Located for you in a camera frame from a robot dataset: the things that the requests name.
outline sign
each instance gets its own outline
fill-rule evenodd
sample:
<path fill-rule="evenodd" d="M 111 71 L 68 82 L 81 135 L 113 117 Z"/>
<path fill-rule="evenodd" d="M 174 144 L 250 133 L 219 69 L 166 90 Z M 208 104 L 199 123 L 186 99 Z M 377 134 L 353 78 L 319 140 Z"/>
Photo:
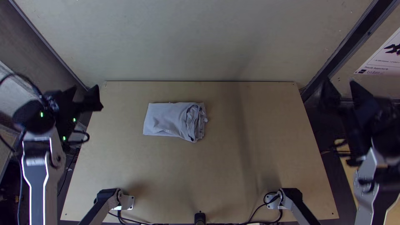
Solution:
<path fill-rule="evenodd" d="M 354 74 L 400 75 L 400 28 Z"/>

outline metal frame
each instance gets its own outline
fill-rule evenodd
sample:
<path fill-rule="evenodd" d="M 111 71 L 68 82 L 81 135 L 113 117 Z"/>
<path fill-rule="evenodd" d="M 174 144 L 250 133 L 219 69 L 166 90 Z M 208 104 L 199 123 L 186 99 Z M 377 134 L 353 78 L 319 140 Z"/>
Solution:
<path fill-rule="evenodd" d="M 314 94 L 324 80 L 334 76 L 399 3 L 400 0 L 374 0 L 371 3 L 335 52 L 304 88 L 301 93 L 304 103 Z"/>
<path fill-rule="evenodd" d="M 89 88 L 83 84 L 83 82 L 78 78 L 78 76 L 72 71 L 72 69 L 64 62 L 64 60 L 57 54 L 57 52 L 51 47 L 49 42 L 42 36 L 39 30 L 33 25 L 33 23 L 29 20 L 29 18 L 24 14 L 21 8 L 14 0 L 8 0 L 11 5 L 15 8 L 15 10 L 21 15 L 21 17 L 26 21 L 26 23 L 32 28 L 32 30 L 36 33 L 36 35 L 42 40 L 42 42 L 46 45 L 46 47 L 53 53 L 53 55 L 58 59 L 58 61 L 70 72 L 70 74 L 78 81 L 78 83 L 85 89 L 89 90 Z"/>

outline logo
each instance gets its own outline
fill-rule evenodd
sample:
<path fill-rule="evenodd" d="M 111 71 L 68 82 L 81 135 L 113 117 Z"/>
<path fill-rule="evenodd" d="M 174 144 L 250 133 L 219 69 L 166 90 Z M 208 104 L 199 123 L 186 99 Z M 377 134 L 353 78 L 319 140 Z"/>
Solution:
<path fill-rule="evenodd" d="M 387 51 L 386 53 L 396 53 L 397 55 L 400 55 L 400 44 L 398 44 L 398 45 L 392 44 L 392 45 L 385 47 L 384 49 L 391 49 L 391 48 L 392 48 L 392 50 Z"/>

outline plywood surface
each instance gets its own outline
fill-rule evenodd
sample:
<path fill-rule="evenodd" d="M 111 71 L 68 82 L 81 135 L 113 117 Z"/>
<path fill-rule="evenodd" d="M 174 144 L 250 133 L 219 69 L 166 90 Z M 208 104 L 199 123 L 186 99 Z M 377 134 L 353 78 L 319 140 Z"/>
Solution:
<path fill-rule="evenodd" d="M 399 27 L 400 6 L 397 6 L 331 79 L 343 96 L 351 97 L 349 81 L 355 80 L 374 95 L 400 99 L 400 75 L 353 74 Z"/>
<path fill-rule="evenodd" d="M 372 0 L 15 0 L 87 85 L 263 80 L 306 85 Z"/>
<path fill-rule="evenodd" d="M 348 145 L 345 145 L 338 150 L 349 151 L 349 147 Z M 353 176 L 357 168 L 348 166 L 346 163 L 346 158 L 340 158 L 340 160 L 342 161 L 343 168 L 345 169 L 346 177 L 349 182 L 351 192 L 353 194 L 355 205 L 356 207 L 358 207 L 358 201 L 355 198 L 354 186 L 353 186 Z M 397 203 L 395 203 L 387 213 L 385 225 L 398 225 L 399 221 L 400 221 L 400 203 L 397 200 Z"/>
<path fill-rule="evenodd" d="M 101 189 L 135 195 L 123 216 L 153 223 L 241 223 L 281 187 L 299 188 L 318 219 L 337 218 L 325 169 L 292 82 L 107 82 L 93 113 L 62 220 L 81 220 Z M 144 136 L 148 103 L 204 102 L 204 139 Z M 257 220 L 274 220 L 260 209 Z M 283 221 L 294 220 L 285 212 Z M 107 216 L 106 222 L 118 222 Z"/>

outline clothing item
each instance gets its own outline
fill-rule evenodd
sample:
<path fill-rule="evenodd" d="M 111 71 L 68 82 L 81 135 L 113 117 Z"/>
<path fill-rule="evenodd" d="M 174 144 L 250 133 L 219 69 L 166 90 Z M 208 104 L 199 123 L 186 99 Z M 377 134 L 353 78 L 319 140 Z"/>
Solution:
<path fill-rule="evenodd" d="M 149 103 L 143 134 L 197 142 L 204 137 L 207 121 L 204 103 Z"/>

